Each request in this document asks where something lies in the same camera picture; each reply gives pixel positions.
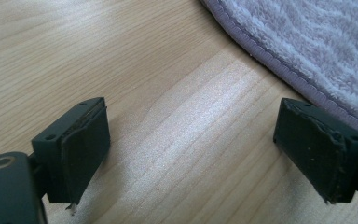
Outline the light purple fluffy towel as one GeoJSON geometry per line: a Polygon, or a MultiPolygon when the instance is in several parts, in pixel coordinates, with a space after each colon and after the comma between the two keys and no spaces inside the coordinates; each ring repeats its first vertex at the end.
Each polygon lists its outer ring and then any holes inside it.
{"type": "Polygon", "coordinates": [[[358,130],[358,0],[200,0],[251,56],[358,130]]]}

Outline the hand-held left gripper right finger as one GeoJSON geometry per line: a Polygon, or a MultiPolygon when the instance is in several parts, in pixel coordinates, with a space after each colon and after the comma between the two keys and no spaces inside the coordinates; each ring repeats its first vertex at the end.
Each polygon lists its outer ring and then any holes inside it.
{"type": "Polygon", "coordinates": [[[322,109],[281,100],[273,142],[330,203],[358,192],[358,131],[322,109]]]}

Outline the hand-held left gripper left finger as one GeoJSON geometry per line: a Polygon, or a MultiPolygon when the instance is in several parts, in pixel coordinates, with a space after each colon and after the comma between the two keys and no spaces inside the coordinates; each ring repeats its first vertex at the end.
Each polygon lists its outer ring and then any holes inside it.
{"type": "Polygon", "coordinates": [[[42,187],[51,203],[78,204],[110,148],[103,97],[74,105],[32,140],[35,162],[46,169],[42,187]]]}

